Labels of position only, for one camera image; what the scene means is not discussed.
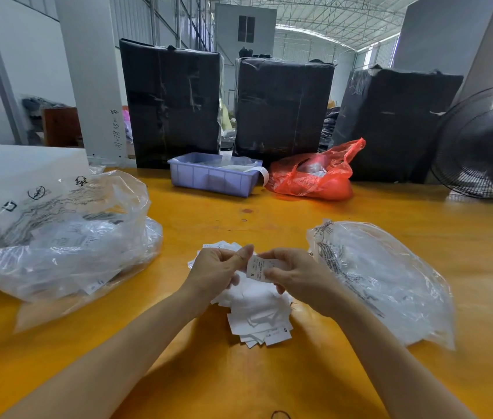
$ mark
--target person's right hand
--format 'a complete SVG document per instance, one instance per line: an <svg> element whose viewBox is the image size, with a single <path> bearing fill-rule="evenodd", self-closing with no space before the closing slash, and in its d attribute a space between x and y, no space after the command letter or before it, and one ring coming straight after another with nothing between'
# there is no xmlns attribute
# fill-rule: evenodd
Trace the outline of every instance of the person's right hand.
<svg viewBox="0 0 493 419"><path fill-rule="evenodd" d="M343 294L345 289L330 269L317 263L309 253L300 248L274 248L258 256L282 260L289 266L289 270L272 267L264 271L266 279L276 285L280 294L287 290L321 315L331 315L338 294Z"/></svg>

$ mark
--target orange tabletop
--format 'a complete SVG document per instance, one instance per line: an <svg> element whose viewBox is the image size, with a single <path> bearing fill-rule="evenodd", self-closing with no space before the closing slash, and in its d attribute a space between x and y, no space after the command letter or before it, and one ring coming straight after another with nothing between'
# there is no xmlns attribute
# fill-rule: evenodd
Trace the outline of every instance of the orange tabletop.
<svg viewBox="0 0 493 419"><path fill-rule="evenodd" d="M339 203L260 186L242 199L174 188L167 171L131 172L147 184L149 215L163 225L160 256L103 298L15 335L19 302L0 293L0 413L175 291L203 243L306 248L306 230L330 218L382 227L447 279L457 350L420 342L410 351L479 417L493 418L493 203L446 201L444 188L410 184L355 184L355 197ZM387 416L332 320L294 303L293 338L249 350L231 334L227 312L212 306L188 324L114 417Z"/></svg>

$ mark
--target person's left hand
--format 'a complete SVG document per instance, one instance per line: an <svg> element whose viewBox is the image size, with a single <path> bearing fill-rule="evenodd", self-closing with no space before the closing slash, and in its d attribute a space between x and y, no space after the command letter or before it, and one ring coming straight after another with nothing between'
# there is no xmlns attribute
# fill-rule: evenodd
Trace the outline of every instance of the person's left hand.
<svg viewBox="0 0 493 419"><path fill-rule="evenodd" d="M252 244L237 252L222 248L201 249L181 290L194 297L203 312L224 289L239 283L235 272L246 269L253 251Z"/></svg>

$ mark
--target fan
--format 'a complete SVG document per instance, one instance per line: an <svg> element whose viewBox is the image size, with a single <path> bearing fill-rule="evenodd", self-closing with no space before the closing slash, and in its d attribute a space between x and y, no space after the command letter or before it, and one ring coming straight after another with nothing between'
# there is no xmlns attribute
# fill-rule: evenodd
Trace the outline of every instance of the fan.
<svg viewBox="0 0 493 419"><path fill-rule="evenodd" d="M448 188L493 199L493 88L465 99L441 119L431 170Z"/></svg>

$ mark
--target purple plastic bin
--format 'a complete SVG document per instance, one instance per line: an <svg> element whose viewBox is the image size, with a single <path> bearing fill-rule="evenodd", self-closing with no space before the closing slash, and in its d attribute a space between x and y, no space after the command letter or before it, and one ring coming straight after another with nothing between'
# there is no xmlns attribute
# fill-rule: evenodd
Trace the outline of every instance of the purple plastic bin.
<svg viewBox="0 0 493 419"><path fill-rule="evenodd" d="M171 165L171 182L177 187L188 187L229 194L230 196L248 197L258 181L258 170L238 172L198 165L210 160L221 159L219 154L188 153L168 161ZM262 166L261 160L252 159L256 166Z"/></svg>

